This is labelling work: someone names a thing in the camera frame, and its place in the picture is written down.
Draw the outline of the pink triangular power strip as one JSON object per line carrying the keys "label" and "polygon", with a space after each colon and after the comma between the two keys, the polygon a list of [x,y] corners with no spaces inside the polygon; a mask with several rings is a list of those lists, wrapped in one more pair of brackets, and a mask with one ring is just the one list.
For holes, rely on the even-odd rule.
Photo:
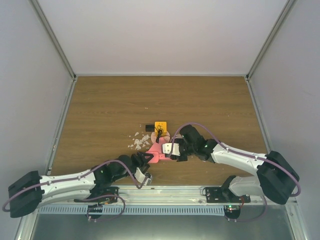
{"label": "pink triangular power strip", "polygon": [[171,161],[172,159],[166,157],[164,153],[162,153],[162,145],[169,142],[169,138],[160,137],[158,142],[155,142],[150,149],[146,152],[147,154],[153,155],[153,158],[148,161],[149,164],[156,164],[161,161]]}

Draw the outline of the pink rectangular plug adapter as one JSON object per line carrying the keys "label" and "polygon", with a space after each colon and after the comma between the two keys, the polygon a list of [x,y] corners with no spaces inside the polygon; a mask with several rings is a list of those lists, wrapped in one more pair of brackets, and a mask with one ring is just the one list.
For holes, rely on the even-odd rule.
{"label": "pink rectangular plug adapter", "polygon": [[147,151],[147,153],[154,155],[153,159],[150,162],[148,162],[149,164],[156,164],[156,163],[159,162],[160,157],[159,157],[159,153],[158,152],[156,152],[156,151]]}

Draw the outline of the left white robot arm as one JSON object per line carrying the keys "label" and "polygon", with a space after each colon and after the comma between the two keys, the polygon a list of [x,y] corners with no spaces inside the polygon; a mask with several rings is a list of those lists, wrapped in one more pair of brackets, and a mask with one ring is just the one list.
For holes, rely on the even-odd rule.
{"label": "left white robot arm", "polygon": [[8,187],[8,200],[2,211],[11,218],[20,218],[43,206],[68,200],[93,203],[94,207],[123,202],[113,183],[130,177],[137,189],[148,185],[152,176],[147,170],[153,158],[153,154],[146,152],[120,155],[82,172],[59,176],[30,171]]}

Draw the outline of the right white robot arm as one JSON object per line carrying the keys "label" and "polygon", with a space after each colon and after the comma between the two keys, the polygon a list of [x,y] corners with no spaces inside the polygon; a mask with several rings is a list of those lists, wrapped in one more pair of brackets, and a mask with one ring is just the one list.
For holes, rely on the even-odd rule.
{"label": "right white robot arm", "polygon": [[168,157],[197,156],[203,162],[228,165],[250,175],[230,176],[221,186],[221,196],[228,203],[244,195],[261,196],[285,205],[289,198],[301,194],[300,177],[277,151],[267,154],[241,150],[219,141],[214,135],[204,138],[197,123],[182,125],[170,143],[162,147]]}

